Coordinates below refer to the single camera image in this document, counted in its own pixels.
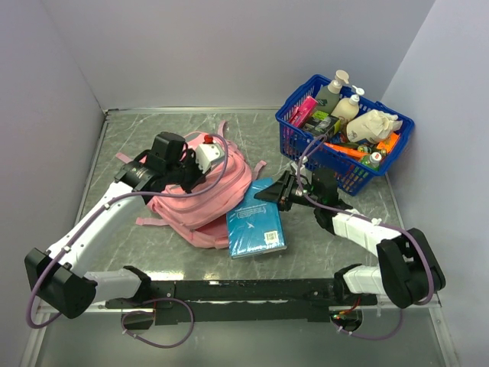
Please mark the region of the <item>teal hardcover book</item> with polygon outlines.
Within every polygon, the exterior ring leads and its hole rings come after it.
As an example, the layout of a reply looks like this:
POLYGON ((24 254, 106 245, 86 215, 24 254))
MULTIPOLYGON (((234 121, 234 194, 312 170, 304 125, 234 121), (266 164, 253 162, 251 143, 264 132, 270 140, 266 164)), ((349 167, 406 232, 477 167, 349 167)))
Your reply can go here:
POLYGON ((252 181, 243 200, 226 213, 228 253, 232 259, 287 248, 277 204, 254 198, 273 183, 272 178, 252 181))

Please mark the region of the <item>pink school backpack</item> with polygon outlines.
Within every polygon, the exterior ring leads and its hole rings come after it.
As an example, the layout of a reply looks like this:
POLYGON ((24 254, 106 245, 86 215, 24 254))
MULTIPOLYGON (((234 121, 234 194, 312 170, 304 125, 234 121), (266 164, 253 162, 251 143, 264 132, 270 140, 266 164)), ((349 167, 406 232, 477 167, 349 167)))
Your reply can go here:
MULTIPOLYGON (((224 127, 221 124, 211 136, 222 146, 225 155, 212 165, 206 182, 195 188, 197 194, 185 195, 180 187, 172 185, 163 194, 143 195, 147 207, 157 218, 138 219, 138 225, 169 226, 197 248, 228 248, 226 213, 243 200, 265 162, 250 167, 238 146, 223 138, 224 127)), ((210 134, 192 132, 182 137, 191 148, 196 148, 203 142, 204 135, 210 134)), ((124 164, 134 159, 123 154, 118 158, 124 164)))

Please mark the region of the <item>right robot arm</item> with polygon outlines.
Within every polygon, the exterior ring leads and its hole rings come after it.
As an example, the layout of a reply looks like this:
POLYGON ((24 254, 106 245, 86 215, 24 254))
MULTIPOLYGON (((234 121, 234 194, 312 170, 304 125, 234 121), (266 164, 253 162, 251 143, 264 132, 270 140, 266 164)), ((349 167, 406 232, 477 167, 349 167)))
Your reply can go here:
POLYGON ((311 177, 285 171, 255 198, 288 211, 294 204, 310 206, 325 231, 361 246, 377 258, 377 265, 349 265, 334 274, 333 294, 341 304, 359 295, 384 295, 400 309, 431 300, 446 286, 445 275, 424 233, 384 226, 364 218, 342 200, 334 173, 318 169, 311 177))

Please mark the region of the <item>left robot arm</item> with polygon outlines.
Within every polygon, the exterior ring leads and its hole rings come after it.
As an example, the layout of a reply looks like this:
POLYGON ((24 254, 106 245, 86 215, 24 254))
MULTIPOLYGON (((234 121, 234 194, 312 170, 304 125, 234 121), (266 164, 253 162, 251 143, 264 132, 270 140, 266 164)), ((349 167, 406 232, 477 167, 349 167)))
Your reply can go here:
POLYGON ((217 164, 226 164, 228 144, 217 134, 200 138, 192 148, 186 139, 161 132, 151 148, 127 160, 101 200, 60 240, 47 250, 32 249, 24 264, 31 288, 26 319, 35 328, 34 299, 74 319, 99 301, 126 299, 143 307, 151 298, 151 277, 134 266, 117 271, 93 272, 89 267, 112 233, 153 197, 166 197, 176 185, 181 199, 202 196, 195 188, 217 164))

